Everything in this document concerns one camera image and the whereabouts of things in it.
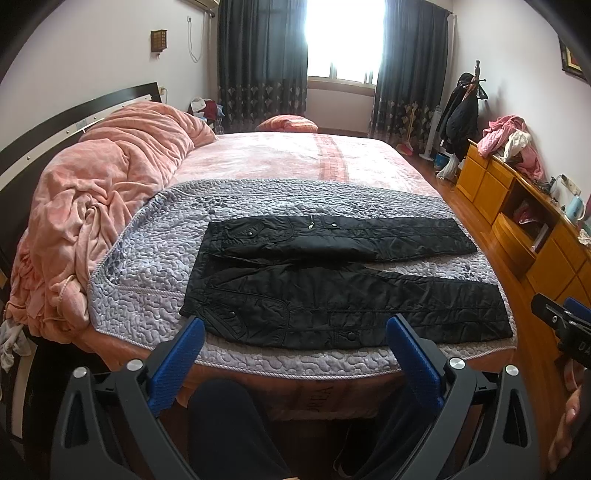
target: pink blanket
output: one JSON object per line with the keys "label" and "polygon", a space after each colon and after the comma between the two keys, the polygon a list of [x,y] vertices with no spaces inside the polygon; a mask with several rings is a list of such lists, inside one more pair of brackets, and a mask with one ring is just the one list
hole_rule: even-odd
{"label": "pink blanket", "polygon": [[213,131],[173,107],[116,111],[47,165],[18,246],[7,318],[69,343],[89,324],[86,284],[133,214]]}

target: wall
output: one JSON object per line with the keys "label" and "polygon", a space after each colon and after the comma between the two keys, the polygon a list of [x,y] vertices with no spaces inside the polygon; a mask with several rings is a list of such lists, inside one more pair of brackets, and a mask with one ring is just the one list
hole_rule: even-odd
{"label": "wall", "polygon": [[[428,1],[453,11],[453,0]],[[367,132],[373,106],[374,98],[370,96],[308,89],[306,117],[319,127]]]}
{"label": "wall", "polygon": [[[0,83],[0,150],[52,116],[113,91],[158,82],[168,103],[187,109],[207,96],[204,13],[183,0],[66,0],[33,32]],[[150,53],[150,31],[168,30],[168,49]]]}
{"label": "wall", "polygon": [[562,71],[558,37],[524,0],[454,0],[453,78],[481,61],[490,99],[480,122],[514,113],[534,136],[552,176],[564,173],[591,193],[591,86]]}

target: black trousers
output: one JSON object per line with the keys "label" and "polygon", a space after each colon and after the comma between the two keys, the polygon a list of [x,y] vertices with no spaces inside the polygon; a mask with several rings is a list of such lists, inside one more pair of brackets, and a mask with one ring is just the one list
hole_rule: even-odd
{"label": "black trousers", "polygon": [[[354,480],[391,480],[434,420],[409,388],[380,408],[371,454]],[[202,384],[189,401],[189,462],[201,480],[282,480],[290,472],[267,430],[268,419],[243,386]]]}
{"label": "black trousers", "polygon": [[363,265],[475,251],[451,218],[211,222],[180,313],[230,342],[296,350],[386,345],[386,322],[397,313],[435,343],[510,338],[497,285]]}

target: black pants leg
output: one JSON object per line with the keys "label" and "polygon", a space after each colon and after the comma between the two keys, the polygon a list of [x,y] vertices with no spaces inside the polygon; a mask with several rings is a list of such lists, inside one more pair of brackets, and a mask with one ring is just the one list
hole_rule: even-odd
{"label": "black pants leg", "polygon": [[375,419],[374,449],[354,480],[392,480],[433,420],[410,387],[390,395]]}
{"label": "black pants leg", "polygon": [[[410,388],[386,399],[375,446],[354,480],[392,480],[433,421]],[[189,401],[189,462],[201,480],[281,480],[292,476],[248,391],[229,380],[202,384]]]}
{"label": "black pants leg", "polygon": [[249,392],[230,380],[200,385],[189,401],[189,463],[201,480],[292,477]]}

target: curtain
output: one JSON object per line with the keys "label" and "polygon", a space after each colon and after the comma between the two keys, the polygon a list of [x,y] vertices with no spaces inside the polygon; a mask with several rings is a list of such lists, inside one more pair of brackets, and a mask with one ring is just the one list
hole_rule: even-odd
{"label": "curtain", "polygon": [[412,128],[411,145],[424,148],[443,93],[449,14],[426,0],[386,0],[384,53],[369,137],[396,145]]}
{"label": "curtain", "polygon": [[306,111],[307,0],[222,0],[217,29],[219,104],[226,132],[253,131]]}

